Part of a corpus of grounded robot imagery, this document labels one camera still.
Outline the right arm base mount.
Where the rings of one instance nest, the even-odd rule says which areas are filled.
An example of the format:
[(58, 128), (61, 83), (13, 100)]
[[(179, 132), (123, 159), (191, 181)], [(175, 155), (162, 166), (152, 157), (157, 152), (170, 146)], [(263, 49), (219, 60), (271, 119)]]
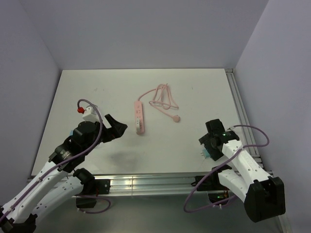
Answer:
[(197, 188), (198, 192), (206, 192), (211, 203), (229, 198), (229, 189), (220, 184), (218, 174), (220, 170), (213, 172)]

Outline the pink power strip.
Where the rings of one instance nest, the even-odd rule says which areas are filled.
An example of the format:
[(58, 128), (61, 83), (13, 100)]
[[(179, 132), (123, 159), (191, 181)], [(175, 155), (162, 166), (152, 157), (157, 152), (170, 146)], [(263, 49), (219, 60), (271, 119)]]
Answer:
[(144, 127), (143, 105), (141, 101), (137, 100), (134, 102), (134, 110), (135, 110), (136, 133), (143, 134), (145, 132), (145, 127)]

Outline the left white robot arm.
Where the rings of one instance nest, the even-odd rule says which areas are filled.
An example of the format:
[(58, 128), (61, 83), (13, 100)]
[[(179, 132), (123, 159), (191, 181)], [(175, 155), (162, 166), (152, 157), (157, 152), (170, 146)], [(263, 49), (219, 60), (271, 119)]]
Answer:
[(32, 233), (37, 221), (72, 196), (95, 190), (94, 176), (78, 169), (85, 157), (100, 143), (123, 136), (127, 125), (105, 115), (101, 120), (83, 121), (58, 146), (41, 171), (12, 200), (0, 208), (0, 227), (5, 233)]

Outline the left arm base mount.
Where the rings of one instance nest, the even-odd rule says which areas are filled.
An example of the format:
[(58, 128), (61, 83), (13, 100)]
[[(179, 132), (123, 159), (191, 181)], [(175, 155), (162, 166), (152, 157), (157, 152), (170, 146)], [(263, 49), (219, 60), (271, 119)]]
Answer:
[(100, 195), (109, 194), (110, 180), (97, 180), (94, 175), (87, 171), (85, 168), (77, 169), (73, 173), (73, 177), (78, 178), (82, 185), (82, 191), (77, 195), (76, 207), (79, 211), (88, 214), (97, 214), (106, 211), (111, 202), (108, 202), (108, 206), (103, 211), (87, 211), (87, 209), (93, 209), (97, 204), (98, 197)]

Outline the teal plug adapter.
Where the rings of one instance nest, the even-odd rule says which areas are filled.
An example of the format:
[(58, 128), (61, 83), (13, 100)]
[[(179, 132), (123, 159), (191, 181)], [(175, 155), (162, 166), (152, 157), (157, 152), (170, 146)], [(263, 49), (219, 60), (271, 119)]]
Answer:
[(206, 149), (202, 149), (201, 155), (206, 159), (210, 157), (209, 152)]

